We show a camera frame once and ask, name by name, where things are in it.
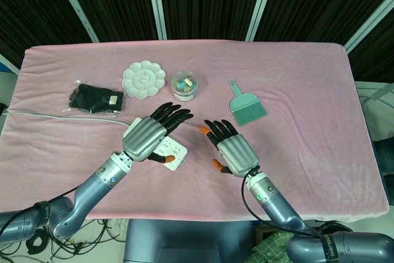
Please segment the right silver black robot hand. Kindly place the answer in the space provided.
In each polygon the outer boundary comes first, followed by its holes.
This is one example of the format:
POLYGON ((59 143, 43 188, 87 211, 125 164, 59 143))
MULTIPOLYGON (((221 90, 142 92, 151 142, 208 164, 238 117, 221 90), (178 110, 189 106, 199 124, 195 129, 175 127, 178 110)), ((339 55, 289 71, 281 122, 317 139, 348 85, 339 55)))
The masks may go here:
POLYGON ((259 165, 259 159, 248 141, 240 134, 231 122, 204 120, 205 126, 199 130, 216 148, 225 164, 213 159, 212 164, 222 174, 232 174, 245 177, 246 174, 259 165))

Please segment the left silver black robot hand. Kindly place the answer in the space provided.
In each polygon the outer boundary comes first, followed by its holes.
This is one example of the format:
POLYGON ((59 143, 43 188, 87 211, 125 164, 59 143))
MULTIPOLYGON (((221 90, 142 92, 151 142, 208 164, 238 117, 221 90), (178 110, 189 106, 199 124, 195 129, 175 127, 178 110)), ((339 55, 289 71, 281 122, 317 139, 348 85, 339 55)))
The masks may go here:
POLYGON ((175 160, 174 155, 159 155, 154 150, 166 136, 192 117, 191 111, 182 109, 180 105, 172 102, 162 104, 125 136, 123 152, 135 162, 148 159, 164 164, 175 160))

